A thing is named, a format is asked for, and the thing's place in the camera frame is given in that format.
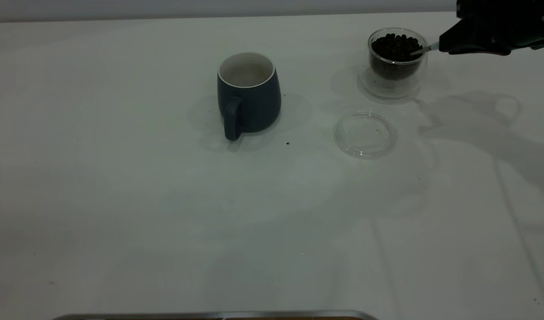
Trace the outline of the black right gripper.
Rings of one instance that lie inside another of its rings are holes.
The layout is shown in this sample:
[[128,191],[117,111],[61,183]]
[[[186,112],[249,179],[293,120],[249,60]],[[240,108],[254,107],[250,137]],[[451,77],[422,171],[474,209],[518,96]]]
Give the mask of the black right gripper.
[[544,0],[458,0],[456,14],[463,19],[440,35],[440,52],[508,56],[544,48]]

